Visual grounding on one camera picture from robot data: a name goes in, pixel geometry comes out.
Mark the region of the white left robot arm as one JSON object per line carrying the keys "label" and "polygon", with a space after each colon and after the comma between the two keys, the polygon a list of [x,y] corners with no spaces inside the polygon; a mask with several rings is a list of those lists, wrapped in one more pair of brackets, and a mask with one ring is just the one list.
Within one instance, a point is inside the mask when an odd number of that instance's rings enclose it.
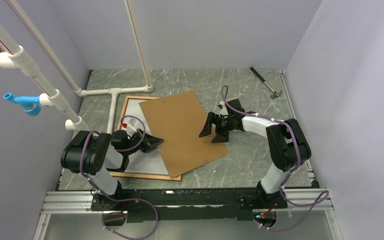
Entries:
{"label": "white left robot arm", "polygon": [[104,204],[111,210],[124,203],[121,183],[110,171],[124,172],[136,153],[151,153],[165,140],[142,129],[116,130],[113,134],[81,130],[62,151],[60,163],[64,169],[81,174],[104,196]]}

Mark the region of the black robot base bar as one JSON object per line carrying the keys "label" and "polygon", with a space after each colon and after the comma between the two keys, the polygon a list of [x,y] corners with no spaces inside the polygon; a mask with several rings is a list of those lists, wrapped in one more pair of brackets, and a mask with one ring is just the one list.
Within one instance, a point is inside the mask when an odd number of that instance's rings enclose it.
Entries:
{"label": "black robot base bar", "polygon": [[94,212],[123,212],[128,223],[168,220],[253,220],[253,214],[285,210],[279,193],[264,193],[261,187],[123,189],[119,202],[94,194]]}

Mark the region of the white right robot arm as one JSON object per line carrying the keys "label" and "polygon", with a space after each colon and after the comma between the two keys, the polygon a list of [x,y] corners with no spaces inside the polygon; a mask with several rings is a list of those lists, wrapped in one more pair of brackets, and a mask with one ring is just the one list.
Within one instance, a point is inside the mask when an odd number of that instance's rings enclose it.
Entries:
{"label": "white right robot arm", "polygon": [[284,185],[285,178],[296,167],[312,156],[311,148],[299,122],[290,118],[277,120],[246,112],[239,99],[219,105],[220,113],[209,112],[199,137],[215,133],[212,143],[226,143],[233,130],[250,132],[267,139],[272,164],[258,183],[262,187],[255,194],[256,203],[267,208],[275,201],[275,194]]}

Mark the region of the brown backing board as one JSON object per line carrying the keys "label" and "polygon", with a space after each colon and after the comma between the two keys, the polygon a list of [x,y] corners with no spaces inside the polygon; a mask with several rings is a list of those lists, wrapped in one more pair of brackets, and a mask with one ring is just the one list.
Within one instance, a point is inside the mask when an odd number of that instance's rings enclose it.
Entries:
{"label": "brown backing board", "polygon": [[158,146],[170,177],[177,177],[217,160],[230,151],[212,143],[214,133],[200,138],[208,114],[194,91],[147,100],[139,104],[151,135],[164,139]]}

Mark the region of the landscape photo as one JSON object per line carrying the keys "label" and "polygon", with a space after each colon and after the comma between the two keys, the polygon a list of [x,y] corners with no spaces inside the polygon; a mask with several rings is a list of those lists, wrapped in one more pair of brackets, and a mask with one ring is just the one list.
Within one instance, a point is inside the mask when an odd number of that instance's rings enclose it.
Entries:
{"label": "landscape photo", "polygon": [[[146,133],[153,135],[149,129],[147,120],[141,110],[140,103],[145,102],[142,99],[129,99],[124,115],[135,116],[139,118],[146,127]],[[163,162],[161,152],[158,148],[155,150],[144,153],[141,150],[131,154],[129,157],[129,164],[126,168],[128,173],[140,173],[151,175],[168,175],[168,171]]]}

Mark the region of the wooden picture frame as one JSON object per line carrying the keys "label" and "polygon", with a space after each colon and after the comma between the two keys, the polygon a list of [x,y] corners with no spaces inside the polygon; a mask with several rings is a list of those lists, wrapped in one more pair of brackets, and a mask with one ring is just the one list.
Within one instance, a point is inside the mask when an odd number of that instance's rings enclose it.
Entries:
{"label": "wooden picture frame", "polygon": [[[126,111],[129,99],[149,101],[149,100],[154,100],[155,97],[151,97],[151,96],[126,96],[124,103],[122,105],[122,109],[121,109],[121,114],[120,114],[121,118],[123,118],[125,116],[125,111]],[[117,171],[111,170],[109,173],[113,177],[120,177],[120,178],[138,178],[138,179],[167,180],[167,181],[180,181],[182,179],[181,175],[171,178],[169,175],[134,173],[134,172],[126,172],[126,171],[125,172],[117,172]]]}

